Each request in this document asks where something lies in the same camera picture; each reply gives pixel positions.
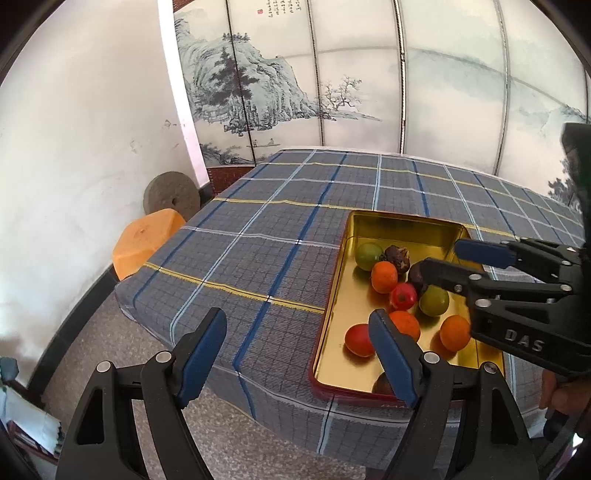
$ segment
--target finger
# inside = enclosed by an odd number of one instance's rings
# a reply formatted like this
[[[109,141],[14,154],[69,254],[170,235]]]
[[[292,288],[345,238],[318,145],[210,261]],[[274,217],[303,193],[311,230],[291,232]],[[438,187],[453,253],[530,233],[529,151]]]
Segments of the finger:
[[[556,375],[550,370],[542,372],[542,394],[540,396],[540,408],[548,408],[552,400],[552,393],[556,390]]]
[[[591,380],[579,380],[562,385],[552,393],[550,404],[556,410],[571,415],[581,413],[591,398]]]

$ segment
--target orange stool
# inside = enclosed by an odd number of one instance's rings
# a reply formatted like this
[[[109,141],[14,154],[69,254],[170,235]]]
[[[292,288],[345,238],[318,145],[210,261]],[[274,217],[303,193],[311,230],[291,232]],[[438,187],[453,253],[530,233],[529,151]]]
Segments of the orange stool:
[[[119,279],[136,273],[184,224],[178,212],[165,208],[125,227],[113,249],[113,266]]]

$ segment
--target chinese calligraphy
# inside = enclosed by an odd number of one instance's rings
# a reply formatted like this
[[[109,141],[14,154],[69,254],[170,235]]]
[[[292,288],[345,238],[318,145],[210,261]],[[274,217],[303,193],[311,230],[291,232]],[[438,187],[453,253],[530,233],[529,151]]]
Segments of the chinese calligraphy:
[[[294,13],[301,10],[301,0],[267,0],[267,16],[273,18],[276,15]]]

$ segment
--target yellow stripe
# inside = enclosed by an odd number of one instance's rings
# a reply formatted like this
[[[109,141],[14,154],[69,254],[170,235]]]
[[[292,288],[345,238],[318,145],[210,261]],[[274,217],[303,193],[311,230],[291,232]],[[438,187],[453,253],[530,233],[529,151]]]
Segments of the yellow stripe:
[[[247,299],[258,300],[258,301],[268,301],[270,303],[273,303],[276,305],[281,305],[281,306],[288,307],[291,309],[305,310],[306,312],[324,313],[324,309],[322,309],[320,307],[316,307],[314,305],[307,305],[305,303],[300,303],[300,302],[291,301],[291,300],[276,299],[274,297],[271,297],[269,299],[267,296],[261,295],[259,293],[241,290],[239,288],[232,287],[232,286],[226,285],[224,283],[212,282],[210,280],[204,281],[202,278],[192,277],[191,275],[186,275],[183,273],[175,272],[174,270],[169,270],[168,268],[159,267],[158,265],[155,265],[150,262],[146,262],[144,264],[144,266],[151,268],[152,270],[156,270],[161,273],[164,273],[165,275],[169,275],[170,277],[175,277],[180,280],[185,280],[185,281],[195,283],[195,284],[204,284],[205,286],[207,286],[209,288],[213,288],[215,290],[222,290],[222,291],[225,291],[228,293],[232,293],[234,295],[238,295],[240,297],[245,297]]]
[[[271,165],[301,165],[301,163],[291,163],[291,162],[273,162],[271,163]],[[321,162],[308,162],[306,165],[321,165],[323,167],[334,167],[336,166],[336,164],[334,163],[321,163]],[[367,166],[362,166],[362,165],[341,165],[341,167],[350,167],[350,168],[367,168],[368,170],[377,170],[376,167],[367,167]],[[381,168],[380,170],[382,171],[393,171],[396,173],[412,173],[412,174],[419,174],[421,177],[428,177],[430,179],[437,179],[437,180],[443,180],[443,181],[453,181],[450,178],[445,178],[445,177],[440,177],[438,175],[431,175],[428,173],[421,173],[421,172],[415,172],[412,170],[396,170],[395,168]],[[488,190],[489,192],[494,192],[494,193],[498,193],[499,195],[503,195],[505,197],[513,197],[513,195],[507,193],[507,192],[500,192],[499,190],[494,190],[494,189],[486,189],[484,188],[482,185],[480,185],[479,183],[470,183],[468,181],[461,181],[461,180],[456,180],[456,183],[459,183],[461,185],[468,185],[470,187],[476,187],[479,189],[484,189],[484,190]],[[573,222],[576,225],[579,225],[578,222],[576,222],[575,220],[573,220],[572,218],[569,218],[567,216],[562,215],[561,213],[557,213],[553,210],[547,209],[546,207],[541,207],[539,205],[536,205],[533,202],[529,202],[528,200],[524,200],[524,199],[519,199],[520,202],[523,203],[527,203],[531,206],[534,207],[538,207],[541,210],[544,210],[545,212],[548,213],[553,213],[555,214],[557,217],[563,218],[565,220],[568,220],[569,222]]]
[[[327,205],[325,203],[320,205],[320,204],[314,204],[314,203],[292,202],[291,200],[272,200],[270,202],[266,202],[264,200],[224,199],[224,198],[220,198],[220,197],[214,197],[212,199],[212,201],[213,200],[216,200],[218,202],[232,202],[232,203],[289,203],[291,205],[299,205],[302,207],[324,207],[324,208],[336,208],[336,209],[341,209],[341,210],[366,210],[368,212],[371,211],[370,209],[365,209],[365,208],[341,207],[339,205]],[[476,226],[472,225],[471,223],[463,223],[462,225],[464,225],[466,228],[476,229]],[[502,232],[501,230],[493,230],[492,228],[486,228],[483,226],[478,226],[478,229],[482,232],[496,233],[497,235],[515,238],[515,235],[513,235],[512,233]]]

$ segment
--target plaid tablecloth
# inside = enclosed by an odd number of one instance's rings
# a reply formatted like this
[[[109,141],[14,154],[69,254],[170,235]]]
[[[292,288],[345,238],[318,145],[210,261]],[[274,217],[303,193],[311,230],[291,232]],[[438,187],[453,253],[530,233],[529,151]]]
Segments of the plaid tablecloth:
[[[219,397],[299,446],[384,468],[411,412],[320,400],[307,380],[352,209],[448,219],[487,241],[583,242],[575,212],[496,177],[409,157],[285,150],[213,199],[116,293],[124,313],[167,346],[221,307],[228,335],[208,379]],[[540,370],[508,355],[505,370],[530,431],[539,430]],[[458,421],[452,411],[439,466]]]

